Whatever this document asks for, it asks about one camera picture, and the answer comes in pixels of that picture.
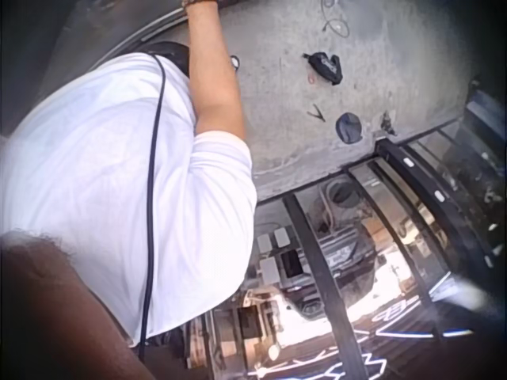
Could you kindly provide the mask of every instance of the bracelet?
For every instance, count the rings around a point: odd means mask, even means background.
[[[191,6],[192,4],[197,4],[198,2],[216,2],[218,3],[218,0],[183,0],[181,3],[181,7],[186,10],[188,6]]]

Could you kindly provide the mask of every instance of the black cable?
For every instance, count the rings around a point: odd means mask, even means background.
[[[148,269],[146,278],[146,290],[144,292],[143,318],[141,320],[141,338],[139,340],[139,359],[144,362],[144,347],[146,345],[146,334],[148,326],[148,313],[150,311],[151,292],[153,291],[153,272],[154,272],[154,235],[153,235],[153,184],[155,151],[157,149],[158,124],[160,122],[160,112],[162,111],[162,99],[164,98],[164,89],[166,88],[166,72],[158,58],[151,55],[157,61],[162,72],[162,86],[160,87],[160,96],[158,97],[157,112],[153,125],[153,134],[151,136],[150,164],[148,166],[148,186],[147,186],[147,237],[148,237]]]

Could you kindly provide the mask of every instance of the black pouch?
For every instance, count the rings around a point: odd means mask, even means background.
[[[329,59],[326,53],[319,52],[312,55],[303,54],[303,57],[308,59],[310,66],[312,66],[321,77],[333,83],[333,86],[341,83],[343,75],[341,73],[340,59],[337,55],[333,55],[331,59]]]

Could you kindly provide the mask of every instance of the short sleeve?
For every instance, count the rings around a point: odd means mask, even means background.
[[[257,193],[248,146],[223,131],[198,135],[184,199],[187,226],[193,226],[187,254],[218,304],[241,284],[254,239]]]

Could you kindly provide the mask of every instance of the black metal window frame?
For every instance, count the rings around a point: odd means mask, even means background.
[[[296,193],[321,183],[328,181],[332,178],[340,175],[348,175],[354,182],[359,186],[361,195],[366,199],[368,204],[372,207],[372,210],[377,214],[381,222],[384,224],[387,231],[393,238],[393,241],[398,246],[398,249],[405,258],[409,265],[410,271],[417,284],[417,292],[421,297],[421,302],[425,305],[426,309],[433,316],[433,331],[436,333],[436,339],[442,341],[442,329],[437,321],[436,308],[433,301],[429,297],[428,289],[424,280],[421,278],[421,274],[416,268],[416,265],[407,252],[406,247],[401,242],[399,236],[396,234],[394,227],[389,223],[386,216],[383,214],[378,204],[372,197],[366,192],[357,179],[350,173],[350,169],[357,167],[361,164],[365,164],[368,168],[382,181],[386,186],[387,190],[396,198],[398,202],[405,209],[406,213],[411,217],[416,224],[417,228],[425,235],[425,240],[429,244],[430,249],[434,252],[441,262],[446,263],[446,266],[452,271],[454,268],[451,265],[451,261],[446,256],[444,250],[441,248],[436,236],[429,228],[428,224],[419,214],[417,208],[407,199],[403,191],[391,180],[391,178],[385,173],[382,168],[374,163],[376,158],[383,158],[384,161],[398,174],[403,180],[412,188],[417,194],[422,203],[432,212],[436,220],[439,222],[442,230],[448,235],[448,238],[454,249],[458,252],[465,252],[467,259],[472,260],[475,268],[475,278],[484,279],[487,276],[487,266],[485,266],[484,260],[481,255],[477,252],[481,252],[486,255],[484,247],[481,244],[478,235],[472,229],[472,227],[464,220],[463,215],[459,212],[459,208],[456,205],[455,200],[448,196],[448,191],[442,188],[442,184],[439,182],[440,176],[435,172],[434,176],[431,177],[427,174],[427,168],[423,170],[419,160],[415,158],[411,160],[411,165],[407,166],[404,161],[409,156],[402,150],[409,143],[423,138],[427,135],[431,135],[434,132],[440,133],[440,130],[447,127],[450,124],[457,122],[457,119],[449,120],[447,123],[443,123],[435,128],[432,128],[424,133],[416,135],[411,139],[407,139],[404,142],[399,143],[397,146],[389,139],[381,139],[375,145],[375,153],[369,155],[359,161],[347,165],[343,170],[334,173],[328,177],[321,178],[320,180],[306,184],[303,187],[297,188],[290,192],[286,192],[279,196],[267,199],[259,204],[267,204],[276,200],[282,200],[284,206],[289,214],[292,224],[295,229],[295,233],[298,236],[299,243],[301,244],[304,254],[310,265],[312,275],[314,276],[315,285],[321,296],[326,316],[332,326],[334,338],[337,346],[340,349],[341,361],[343,362],[344,370],[347,374],[350,374],[351,378],[355,379],[367,379],[368,372],[364,365],[364,361],[361,357],[361,349],[356,341],[353,326],[350,323],[345,303],[341,296],[340,290],[337,287],[336,282],[330,272],[330,268],[326,262],[326,258],[317,242],[314,235],[314,231],[311,229],[307,216],[303,212],[299,201],[297,200]],[[437,199],[436,192],[440,192],[446,196],[445,201]]]

